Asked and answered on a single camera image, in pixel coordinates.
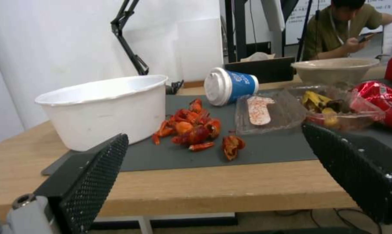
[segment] lanyard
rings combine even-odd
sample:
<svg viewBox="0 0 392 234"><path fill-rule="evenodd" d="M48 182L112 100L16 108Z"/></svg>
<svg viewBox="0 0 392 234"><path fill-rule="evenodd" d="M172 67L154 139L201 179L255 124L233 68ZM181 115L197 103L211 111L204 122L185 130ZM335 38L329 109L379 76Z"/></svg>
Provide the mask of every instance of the lanyard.
<svg viewBox="0 0 392 234"><path fill-rule="evenodd" d="M340 44L344 45L345 43L343 42L343 40L340 38L339 33L336 30L336 25L334 24L334 20L333 20L333 15L331 14L331 9L329 10L329 14L330 14L330 22L331 22L331 26L333 27L334 32L336 33L337 36L337 40L339 40ZM350 37L350 20L348 21L348 39Z"/></svg>

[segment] plastic lid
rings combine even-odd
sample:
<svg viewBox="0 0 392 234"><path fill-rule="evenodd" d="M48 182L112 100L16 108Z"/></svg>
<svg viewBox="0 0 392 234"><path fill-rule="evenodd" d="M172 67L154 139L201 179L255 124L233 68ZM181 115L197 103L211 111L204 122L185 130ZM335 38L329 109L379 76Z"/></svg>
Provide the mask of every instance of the plastic lid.
<svg viewBox="0 0 392 234"><path fill-rule="evenodd" d="M215 106L221 106L227 103L230 91L229 82L226 74L221 71L222 68L214 68L205 79L205 92L209 102Z"/></svg>

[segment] man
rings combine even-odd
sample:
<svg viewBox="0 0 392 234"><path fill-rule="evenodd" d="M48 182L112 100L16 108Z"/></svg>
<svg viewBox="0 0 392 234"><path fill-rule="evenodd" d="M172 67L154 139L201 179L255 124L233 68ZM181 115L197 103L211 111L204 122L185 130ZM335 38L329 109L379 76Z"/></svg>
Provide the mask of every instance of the man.
<svg viewBox="0 0 392 234"><path fill-rule="evenodd" d="M307 25L303 60L347 57L368 45L359 43L362 28L392 23L392 15L380 13L365 0L331 0L331 5Z"/></svg>

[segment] red chip bag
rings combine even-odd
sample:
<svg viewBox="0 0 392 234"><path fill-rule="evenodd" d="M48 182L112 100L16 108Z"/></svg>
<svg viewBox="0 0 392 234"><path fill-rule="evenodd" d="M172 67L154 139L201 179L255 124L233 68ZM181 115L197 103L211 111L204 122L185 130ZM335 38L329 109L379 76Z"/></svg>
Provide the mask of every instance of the red chip bag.
<svg viewBox="0 0 392 234"><path fill-rule="evenodd" d="M381 122L392 128L392 88L377 81L369 81L356 86L353 91L385 111L385 118Z"/></svg>

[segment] black lamp arm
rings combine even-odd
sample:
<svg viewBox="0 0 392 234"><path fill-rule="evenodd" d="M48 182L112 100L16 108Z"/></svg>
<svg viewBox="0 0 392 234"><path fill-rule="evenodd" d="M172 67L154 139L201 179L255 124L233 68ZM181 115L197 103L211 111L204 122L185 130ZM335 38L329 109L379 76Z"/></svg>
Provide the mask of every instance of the black lamp arm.
<svg viewBox="0 0 392 234"><path fill-rule="evenodd" d="M128 10L125 10L128 3L129 0L124 0L119 9L117 17L113 21L111 21L111 28L112 32L117 37L119 43L122 45L135 69L137 70L138 74L146 75L149 72L149 67L138 55L136 55L132 51L132 49L129 47L128 43L122 35L122 29L125 26L126 21L134 14L134 8L137 5L138 0L133 0Z"/></svg>

